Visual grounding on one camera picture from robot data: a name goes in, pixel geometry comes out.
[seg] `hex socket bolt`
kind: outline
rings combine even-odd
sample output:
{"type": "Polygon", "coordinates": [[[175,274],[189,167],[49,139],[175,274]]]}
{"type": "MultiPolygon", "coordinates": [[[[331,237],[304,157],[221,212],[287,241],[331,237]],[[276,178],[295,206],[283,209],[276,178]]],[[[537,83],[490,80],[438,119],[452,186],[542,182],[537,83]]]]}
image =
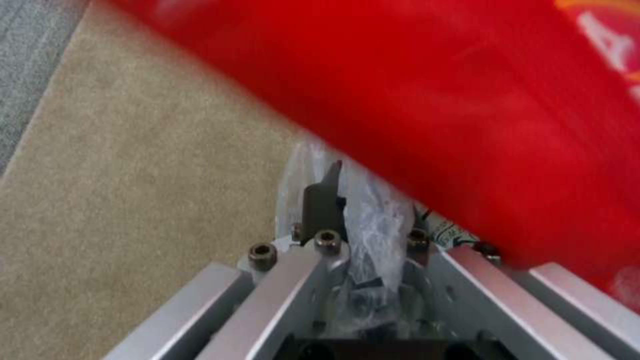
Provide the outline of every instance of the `hex socket bolt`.
{"type": "Polygon", "coordinates": [[[278,261],[278,251],[273,244],[257,243],[249,249],[249,265],[258,271],[269,271],[278,261]]]}
{"type": "Polygon", "coordinates": [[[333,230],[320,230],[314,236],[314,245],[322,255],[333,256],[340,254],[342,238],[333,230]]]}

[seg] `red bag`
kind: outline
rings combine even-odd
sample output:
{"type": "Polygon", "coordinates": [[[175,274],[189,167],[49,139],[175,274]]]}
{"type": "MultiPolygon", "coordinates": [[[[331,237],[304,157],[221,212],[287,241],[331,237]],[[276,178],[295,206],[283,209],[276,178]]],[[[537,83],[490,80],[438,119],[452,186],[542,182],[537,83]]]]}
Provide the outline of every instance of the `red bag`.
{"type": "Polygon", "coordinates": [[[112,2],[511,265],[640,309],[635,1],[112,2]]]}

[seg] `clear plastic bag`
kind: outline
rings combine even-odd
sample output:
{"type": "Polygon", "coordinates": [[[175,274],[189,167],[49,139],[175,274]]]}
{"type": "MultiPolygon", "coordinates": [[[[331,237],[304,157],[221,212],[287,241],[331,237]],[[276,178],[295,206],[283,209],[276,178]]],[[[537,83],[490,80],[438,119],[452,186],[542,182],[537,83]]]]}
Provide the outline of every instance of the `clear plastic bag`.
{"type": "Polygon", "coordinates": [[[413,225],[412,201],[355,161],[311,136],[294,148],[278,188],[276,237],[301,220],[306,186],[322,180],[342,160],[338,193],[347,199],[344,219],[351,249],[349,279],[338,296],[340,333],[393,324],[399,317],[398,289],[413,225]]]}

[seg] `metal plate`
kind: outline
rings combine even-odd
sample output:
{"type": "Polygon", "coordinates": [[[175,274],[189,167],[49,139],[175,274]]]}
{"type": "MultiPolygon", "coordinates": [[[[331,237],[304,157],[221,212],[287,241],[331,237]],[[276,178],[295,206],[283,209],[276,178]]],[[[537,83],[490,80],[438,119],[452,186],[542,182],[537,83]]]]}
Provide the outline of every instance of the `metal plate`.
{"type": "Polygon", "coordinates": [[[437,315],[461,338],[484,331],[519,360],[611,359],[471,248],[432,256],[437,315]]]}
{"type": "Polygon", "coordinates": [[[249,274],[211,263],[105,359],[192,359],[252,289],[249,274]]]}
{"type": "Polygon", "coordinates": [[[322,255],[291,247],[197,359],[272,359],[288,335],[309,335],[328,290],[322,255]]]}
{"type": "Polygon", "coordinates": [[[521,283],[542,303],[618,359],[640,359],[640,316],[558,264],[529,270],[521,283]]]}

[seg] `floor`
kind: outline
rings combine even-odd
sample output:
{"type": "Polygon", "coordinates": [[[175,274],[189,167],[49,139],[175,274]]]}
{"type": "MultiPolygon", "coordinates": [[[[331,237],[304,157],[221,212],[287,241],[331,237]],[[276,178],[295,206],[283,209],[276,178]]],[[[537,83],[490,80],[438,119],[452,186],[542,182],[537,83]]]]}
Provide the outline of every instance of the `floor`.
{"type": "Polygon", "coordinates": [[[0,176],[88,0],[0,0],[0,176]]]}
{"type": "Polygon", "coordinates": [[[294,130],[90,4],[0,180],[0,359],[97,359],[273,236],[294,130]]]}

